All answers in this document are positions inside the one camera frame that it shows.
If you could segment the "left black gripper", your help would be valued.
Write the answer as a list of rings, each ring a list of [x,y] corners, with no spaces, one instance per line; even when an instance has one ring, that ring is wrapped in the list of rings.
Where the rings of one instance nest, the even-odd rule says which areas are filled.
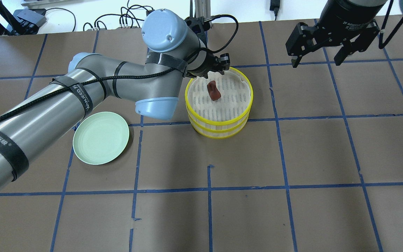
[[[208,73],[220,73],[225,75],[225,71],[229,70],[231,58],[229,53],[215,56],[213,53],[206,51],[196,51],[186,58],[186,77],[208,78]]]

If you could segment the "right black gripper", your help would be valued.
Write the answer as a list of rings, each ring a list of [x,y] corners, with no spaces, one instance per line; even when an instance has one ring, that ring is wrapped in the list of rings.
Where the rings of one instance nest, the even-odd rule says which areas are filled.
[[[318,22],[298,22],[285,43],[291,65],[297,68],[308,53],[323,47],[340,47],[334,56],[340,66],[349,55],[364,52],[380,32],[375,21],[385,0],[328,0]]]

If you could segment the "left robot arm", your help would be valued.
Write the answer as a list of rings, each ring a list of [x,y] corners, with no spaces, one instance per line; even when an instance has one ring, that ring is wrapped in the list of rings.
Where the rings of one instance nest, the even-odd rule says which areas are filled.
[[[229,69],[229,54],[208,49],[204,30],[222,17],[182,19],[168,9],[152,11],[141,28],[149,48],[144,65],[76,54],[65,75],[0,116],[0,190],[108,96],[133,101],[139,115],[170,120],[183,78]]]

